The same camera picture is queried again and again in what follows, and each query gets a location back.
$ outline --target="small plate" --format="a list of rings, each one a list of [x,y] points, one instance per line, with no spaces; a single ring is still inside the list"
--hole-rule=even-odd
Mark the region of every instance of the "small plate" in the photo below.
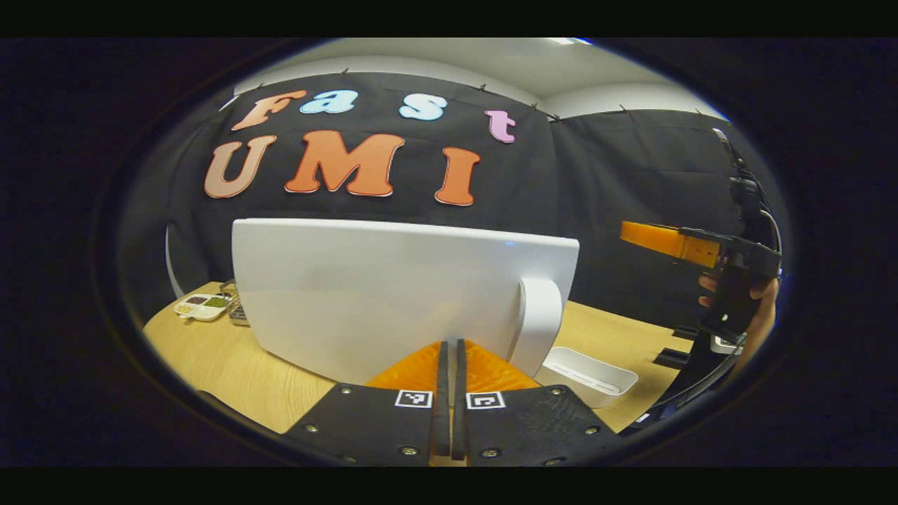
[[[196,319],[198,321],[214,321],[227,308],[228,300],[225,297],[213,295],[191,295],[181,300],[174,306],[174,312],[184,319]]]

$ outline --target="metal rack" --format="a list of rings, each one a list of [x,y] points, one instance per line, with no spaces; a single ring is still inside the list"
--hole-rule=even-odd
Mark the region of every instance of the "metal rack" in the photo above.
[[[228,305],[225,310],[228,318],[231,320],[231,324],[249,326],[250,322],[246,319],[246,313],[243,312],[243,305],[240,303],[240,293],[237,291],[237,283],[234,279],[228,280],[218,288],[228,299]]]

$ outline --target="pink letter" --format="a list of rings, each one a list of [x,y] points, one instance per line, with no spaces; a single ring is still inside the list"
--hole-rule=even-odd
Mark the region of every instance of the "pink letter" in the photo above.
[[[515,120],[508,117],[505,111],[486,111],[489,116],[489,133],[499,142],[511,144],[515,141],[514,135],[508,135],[508,127],[515,125]]]

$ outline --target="orange letter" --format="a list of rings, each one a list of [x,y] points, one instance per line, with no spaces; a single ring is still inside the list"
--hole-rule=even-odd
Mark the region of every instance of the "orange letter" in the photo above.
[[[212,153],[212,164],[206,172],[206,183],[203,185],[206,194],[214,199],[229,199],[234,195],[238,195],[250,185],[252,179],[259,170],[259,162],[262,155],[265,154],[265,148],[270,146],[277,139],[274,135],[266,135],[265,137],[255,137],[246,143],[250,148],[250,153],[246,155],[246,161],[243,162],[243,168],[240,175],[233,181],[225,180],[225,170],[228,162],[231,161],[231,155],[240,148],[240,142],[228,142],[216,147]]]
[[[290,99],[303,98],[304,96],[305,91],[294,91],[292,93],[284,93],[279,94],[278,96],[263,98],[256,102],[256,106],[252,108],[252,111],[250,111],[245,118],[243,118],[243,121],[233,125],[231,131],[260,125],[269,120],[269,117],[267,116],[269,112],[272,114],[281,112],[287,104],[290,103]]]
[[[480,155],[465,151],[458,147],[447,147],[443,154],[449,160],[446,163],[446,178],[443,180],[443,189],[434,193],[436,201],[467,207],[474,203],[471,195],[471,173],[474,164],[480,161]]]
[[[382,133],[372,135],[365,142],[347,153],[340,133],[332,130],[310,131],[303,139],[308,143],[303,159],[299,162],[296,177],[284,185],[291,193],[314,193],[321,187],[315,174],[321,167],[321,177],[330,192],[336,191],[358,169],[356,178],[346,190],[366,197],[392,195],[390,164],[396,149],[405,139]]]

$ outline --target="ceiling light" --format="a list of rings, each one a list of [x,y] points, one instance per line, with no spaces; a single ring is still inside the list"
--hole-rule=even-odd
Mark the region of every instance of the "ceiling light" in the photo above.
[[[546,37],[546,39],[549,39],[556,44],[561,44],[562,46],[567,46],[568,44],[574,43],[573,40],[568,39],[567,37]]]

